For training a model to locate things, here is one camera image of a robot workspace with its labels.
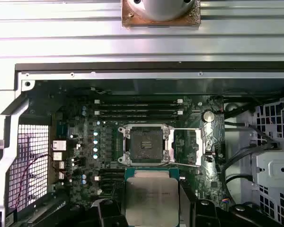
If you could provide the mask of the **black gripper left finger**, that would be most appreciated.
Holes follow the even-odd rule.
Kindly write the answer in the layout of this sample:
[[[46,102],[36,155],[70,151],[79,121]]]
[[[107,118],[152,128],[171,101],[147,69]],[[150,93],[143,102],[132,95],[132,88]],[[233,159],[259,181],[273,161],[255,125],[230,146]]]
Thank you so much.
[[[90,208],[71,204],[66,195],[51,196],[18,213],[15,227],[125,227],[127,220],[112,199],[95,201]]]

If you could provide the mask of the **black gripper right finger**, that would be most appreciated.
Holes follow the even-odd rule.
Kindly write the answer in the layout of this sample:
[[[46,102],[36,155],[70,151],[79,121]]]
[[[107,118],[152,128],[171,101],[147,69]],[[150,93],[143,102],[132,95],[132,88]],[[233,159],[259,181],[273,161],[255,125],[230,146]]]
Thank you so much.
[[[179,209],[187,227],[281,227],[282,224],[250,206],[237,204],[227,211],[199,199],[188,182],[179,183]]]

